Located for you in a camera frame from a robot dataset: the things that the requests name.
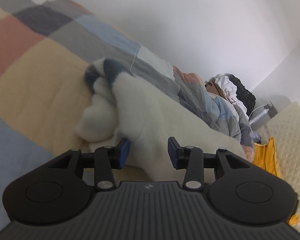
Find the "plaid blanket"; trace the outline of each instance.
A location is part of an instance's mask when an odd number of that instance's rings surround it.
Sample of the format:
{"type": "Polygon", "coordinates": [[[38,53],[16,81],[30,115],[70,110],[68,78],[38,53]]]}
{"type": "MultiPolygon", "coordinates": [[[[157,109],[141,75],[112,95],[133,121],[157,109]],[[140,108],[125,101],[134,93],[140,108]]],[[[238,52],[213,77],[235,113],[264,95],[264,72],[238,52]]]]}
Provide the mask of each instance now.
{"type": "MultiPolygon", "coordinates": [[[[91,104],[84,76],[91,62],[104,57],[211,128],[243,141],[241,120],[222,98],[209,96],[196,74],[182,73],[82,6],[71,0],[0,0],[0,199],[17,177],[70,148],[85,147],[74,133],[91,104]]],[[[87,75],[86,82],[92,86],[87,75]]],[[[9,219],[1,204],[0,214],[2,228],[9,219]]]]}

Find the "pile of clothes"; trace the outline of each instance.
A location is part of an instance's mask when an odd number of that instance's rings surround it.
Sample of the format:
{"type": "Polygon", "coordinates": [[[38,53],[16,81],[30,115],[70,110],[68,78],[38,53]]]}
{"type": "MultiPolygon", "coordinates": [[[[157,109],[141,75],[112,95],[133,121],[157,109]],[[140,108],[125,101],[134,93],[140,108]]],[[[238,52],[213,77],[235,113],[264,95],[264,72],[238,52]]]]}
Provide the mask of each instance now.
{"type": "Polygon", "coordinates": [[[215,83],[225,93],[230,103],[239,106],[249,120],[256,104],[256,98],[242,85],[240,79],[234,75],[227,76],[220,74],[215,78],[215,83]]]}

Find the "beige mattress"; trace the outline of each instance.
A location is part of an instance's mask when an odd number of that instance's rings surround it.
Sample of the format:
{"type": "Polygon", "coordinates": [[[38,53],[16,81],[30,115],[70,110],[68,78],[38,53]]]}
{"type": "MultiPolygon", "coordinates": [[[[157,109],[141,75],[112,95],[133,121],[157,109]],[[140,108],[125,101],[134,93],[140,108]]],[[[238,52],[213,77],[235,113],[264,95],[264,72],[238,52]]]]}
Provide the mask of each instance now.
{"type": "MultiPolygon", "coordinates": [[[[300,201],[300,106],[291,103],[257,130],[262,143],[275,138],[276,149],[285,180],[298,193],[300,201]]],[[[300,202],[297,210],[300,216],[300,202]]],[[[294,227],[300,232],[300,222],[294,227]]]]}

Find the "ribbed black plate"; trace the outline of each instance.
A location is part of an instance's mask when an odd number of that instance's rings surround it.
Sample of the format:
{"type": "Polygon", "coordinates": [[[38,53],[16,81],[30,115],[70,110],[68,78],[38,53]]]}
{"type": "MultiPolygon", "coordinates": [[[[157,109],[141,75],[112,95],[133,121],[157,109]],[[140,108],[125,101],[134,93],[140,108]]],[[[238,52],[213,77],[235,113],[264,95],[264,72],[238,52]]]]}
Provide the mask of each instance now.
{"type": "Polygon", "coordinates": [[[217,214],[201,194],[176,182],[123,182],[96,194],[90,206],[66,222],[46,227],[12,222],[0,240],[296,240],[286,223],[249,227],[217,214]]]}

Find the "white wall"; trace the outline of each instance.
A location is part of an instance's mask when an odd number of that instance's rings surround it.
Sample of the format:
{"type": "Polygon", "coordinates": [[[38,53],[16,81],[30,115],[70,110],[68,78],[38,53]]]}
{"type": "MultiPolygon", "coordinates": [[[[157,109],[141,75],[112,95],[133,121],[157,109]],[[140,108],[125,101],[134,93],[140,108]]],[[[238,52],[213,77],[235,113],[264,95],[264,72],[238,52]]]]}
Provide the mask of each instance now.
{"type": "Polygon", "coordinates": [[[294,101],[300,105],[300,43],[252,93],[256,106],[271,101],[278,112],[294,101]]]}
{"type": "Polygon", "coordinates": [[[249,90],[300,41],[300,0],[75,0],[203,79],[232,73],[249,90]]]}

